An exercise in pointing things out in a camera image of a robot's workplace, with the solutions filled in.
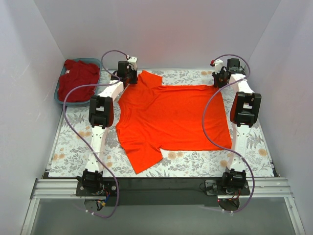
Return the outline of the orange t shirt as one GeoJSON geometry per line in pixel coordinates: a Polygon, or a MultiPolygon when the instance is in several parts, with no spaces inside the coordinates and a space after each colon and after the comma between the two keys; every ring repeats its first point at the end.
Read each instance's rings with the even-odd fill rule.
{"type": "Polygon", "coordinates": [[[119,99],[119,142],[135,171],[162,160],[162,150],[220,150],[232,146],[222,95],[208,85],[165,86],[143,71],[119,99]]]}

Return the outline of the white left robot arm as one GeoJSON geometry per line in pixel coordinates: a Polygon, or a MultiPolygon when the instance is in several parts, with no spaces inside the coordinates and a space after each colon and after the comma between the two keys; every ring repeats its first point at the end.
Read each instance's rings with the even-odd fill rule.
{"type": "Polygon", "coordinates": [[[129,84],[137,83],[137,57],[118,62],[118,69],[111,76],[109,85],[89,102],[89,123],[92,130],[91,154],[80,182],[86,189],[97,193],[103,188],[103,165],[100,155],[104,152],[104,142],[109,127],[114,120],[113,102],[129,84]]]}

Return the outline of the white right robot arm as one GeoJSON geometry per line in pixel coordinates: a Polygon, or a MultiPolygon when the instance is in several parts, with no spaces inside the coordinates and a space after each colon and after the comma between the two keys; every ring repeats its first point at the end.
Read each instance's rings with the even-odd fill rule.
{"type": "Polygon", "coordinates": [[[245,69],[238,58],[229,58],[224,65],[221,59],[211,61],[214,87],[224,88],[228,84],[235,93],[230,110],[232,122],[232,151],[221,179],[221,185],[228,193],[247,188],[246,164],[242,158],[246,154],[248,134],[258,119],[262,96],[248,85],[245,69]]]}

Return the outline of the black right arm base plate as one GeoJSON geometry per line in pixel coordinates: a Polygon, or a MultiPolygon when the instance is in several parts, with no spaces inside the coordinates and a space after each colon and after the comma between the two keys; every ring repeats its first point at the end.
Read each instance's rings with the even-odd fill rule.
{"type": "Polygon", "coordinates": [[[207,195],[224,195],[224,196],[234,196],[234,195],[240,195],[240,196],[249,196],[250,195],[250,189],[249,184],[246,181],[244,183],[243,188],[239,188],[236,186],[230,186],[228,188],[222,186],[222,179],[220,177],[213,177],[209,178],[204,181],[202,184],[204,190],[207,195]]]}

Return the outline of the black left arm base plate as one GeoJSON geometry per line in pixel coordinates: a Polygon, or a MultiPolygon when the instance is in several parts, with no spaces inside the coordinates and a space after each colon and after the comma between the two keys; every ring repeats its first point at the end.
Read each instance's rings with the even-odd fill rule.
{"type": "Polygon", "coordinates": [[[117,196],[117,187],[115,181],[104,181],[99,184],[87,184],[78,182],[76,196],[117,196]]]}

